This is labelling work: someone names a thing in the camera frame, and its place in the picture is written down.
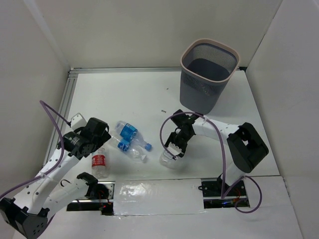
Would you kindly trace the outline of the clear bottle white blue label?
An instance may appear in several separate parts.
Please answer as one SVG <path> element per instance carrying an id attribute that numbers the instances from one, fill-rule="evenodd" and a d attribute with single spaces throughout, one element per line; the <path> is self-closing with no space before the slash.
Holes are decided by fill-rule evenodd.
<path id="1" fill-rule="evenodd" d="M 161 154 L 159 158 L 159 163 L 169 169 L 173 170 L 181 170 L 184 168 L 184 162 L 180 157 L 173 158 L 168 152 L 165 150 Z"/>

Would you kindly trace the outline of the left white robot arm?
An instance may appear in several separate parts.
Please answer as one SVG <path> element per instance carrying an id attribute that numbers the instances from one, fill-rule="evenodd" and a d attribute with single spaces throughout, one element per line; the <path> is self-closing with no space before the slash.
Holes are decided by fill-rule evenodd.
<path id="1" fill-rule="evenodd" d="M 55 214 L 78 198 L 99 203 L 108 200 L 109 189 L 87 172 L 55 190 L 71 168 L 111 138 L 108 124 L 97 118 L 73 120 L 71 128 L 32 182 L 13 198 L 0 198 L 0 214 L 4 221 L 27 239 L 42 235 Z"/>

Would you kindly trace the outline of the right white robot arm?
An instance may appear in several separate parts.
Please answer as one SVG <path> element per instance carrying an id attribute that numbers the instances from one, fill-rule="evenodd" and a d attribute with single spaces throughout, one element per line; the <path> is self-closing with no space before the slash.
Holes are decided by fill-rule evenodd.
<path id="1" fill-rule="evenodd" d="M 223 171 L 217 184 L 222 195 L 229 195 L 234 191 L 235 182 L 251 173 L 269 153 L 267 145 L 248 122 L 242 125 L 228 124 L 182 110 L 177 110 L 170 119 L 177 129 L 162 144 L 164 150 L 159 159 L 161 165 L 177 168 L 186 153 L 188 142 L 195 135 L 217 140 L 228 146 L 232 157 L 231 164 L 226 166 L 226 155 L 222 150 Z"/>

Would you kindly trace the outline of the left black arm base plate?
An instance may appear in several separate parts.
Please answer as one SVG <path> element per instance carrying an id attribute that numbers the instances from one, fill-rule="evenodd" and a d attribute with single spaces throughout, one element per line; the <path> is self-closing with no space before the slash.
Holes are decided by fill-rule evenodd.
<path id="1" fill-rule="evenodd" d="M 100 182 L 89 197 L 73 200 L 67 205 L 68 212 L 99 212 L 102 216 L 114 215 L 114 183 Z"/>

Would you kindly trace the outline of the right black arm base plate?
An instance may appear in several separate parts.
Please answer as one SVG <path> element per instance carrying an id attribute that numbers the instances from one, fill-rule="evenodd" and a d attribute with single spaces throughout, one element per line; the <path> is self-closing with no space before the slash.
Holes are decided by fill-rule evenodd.
<path id="1" fill-rule="evenodd" d="M 250 207 L 243 180 L 236 184 L 224 199 L 221 199 L 221 182 L 219 179 L 201 180 L 198 189 L 202 192 L 205 209 L 234 208 L 238 201 L 238 208 Z"/>

